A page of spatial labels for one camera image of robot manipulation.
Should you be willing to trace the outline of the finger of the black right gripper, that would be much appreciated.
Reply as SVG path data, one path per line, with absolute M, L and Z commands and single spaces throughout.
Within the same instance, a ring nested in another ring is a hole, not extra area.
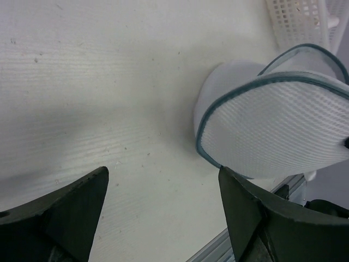
M 343 141 L 342 145 L 343 145 L 345 148 L 349 149 L 349 138 L 346 138 L 346 139 Z

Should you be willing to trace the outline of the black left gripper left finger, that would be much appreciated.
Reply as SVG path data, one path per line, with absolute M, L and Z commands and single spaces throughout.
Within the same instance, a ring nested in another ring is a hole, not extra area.
M 109 170 L 1 212 L 1 261 L 88 261 Z

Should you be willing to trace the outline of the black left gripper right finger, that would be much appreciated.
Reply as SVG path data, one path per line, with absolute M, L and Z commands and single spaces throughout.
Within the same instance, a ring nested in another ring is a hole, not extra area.
M 226 167 L 221 172 L 243 178 Z M 240 261 L 348 261 L 348 219 L 271 195 L 257 197 L 267 220 Z

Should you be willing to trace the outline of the white mesh laundry bag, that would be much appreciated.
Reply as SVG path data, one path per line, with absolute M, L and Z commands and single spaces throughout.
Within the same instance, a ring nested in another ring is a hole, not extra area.
M 348 71 L 328 50 L 297 45 L 264 65 L 232 61 L 206 78 L 194 108 L 197 153 L 252 179 L 348 159 Z

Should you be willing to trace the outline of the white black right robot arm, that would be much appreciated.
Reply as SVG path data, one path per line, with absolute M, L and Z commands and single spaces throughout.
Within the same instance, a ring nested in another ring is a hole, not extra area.
M 304 174 L 305 207 L 348 219 L 348 161 Z

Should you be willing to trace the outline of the white plastic basket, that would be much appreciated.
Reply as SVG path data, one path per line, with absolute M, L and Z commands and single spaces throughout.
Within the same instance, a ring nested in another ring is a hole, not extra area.
M 266 1 L 278 48 L 305 43 L 336 54 L 348 24 L 348 0 Z

